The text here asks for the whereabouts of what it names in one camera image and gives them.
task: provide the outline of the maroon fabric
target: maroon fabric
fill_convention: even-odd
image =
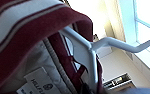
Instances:
[[[90,22],[88,17],[66,7],[43,15],[20,28],[0,53],[0,86],[21,64],[37,42],[80,20]]]

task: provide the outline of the wall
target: wall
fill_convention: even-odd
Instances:
[[[103,66],[104,82],[116,78],[122,74],[128,73],[136,87],[150,88],[150,81],[122,50],[115,48],[113,49],[113,53],[99,60]]]

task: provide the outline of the label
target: label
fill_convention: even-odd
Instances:
[[[30,88],[30,86],[28,85],[28,83],[26,83],[25,85],[23,85],[20,89],[17,90],[18,94],[36,94],[35,92],[33,92],[33,90]]]
[[[61,94],[43,67],[29,73],[24,78],[35,94]]]

